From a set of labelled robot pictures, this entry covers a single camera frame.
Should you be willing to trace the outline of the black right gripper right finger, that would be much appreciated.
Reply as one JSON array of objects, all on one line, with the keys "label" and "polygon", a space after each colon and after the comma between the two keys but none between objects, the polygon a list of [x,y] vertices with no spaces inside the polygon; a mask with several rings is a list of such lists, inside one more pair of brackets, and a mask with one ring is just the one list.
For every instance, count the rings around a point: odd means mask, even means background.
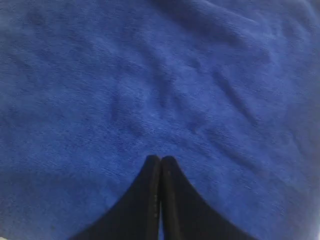
[{"label": "black right gripper right finger", "polygon": [[191,185],[176,159],[161,159],[160,198],[165,240],[251,240],[212,209]]}]

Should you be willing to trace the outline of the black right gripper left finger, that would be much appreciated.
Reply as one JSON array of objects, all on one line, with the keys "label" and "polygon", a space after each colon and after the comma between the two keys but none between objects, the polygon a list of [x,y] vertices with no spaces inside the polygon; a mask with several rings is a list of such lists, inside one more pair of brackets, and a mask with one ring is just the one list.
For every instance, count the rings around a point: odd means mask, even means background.
[{"label": "black right gripper left finger", "polygon": [[125,194],[73,240],[157,240],[159,237],[160,159],[149,155]]}]

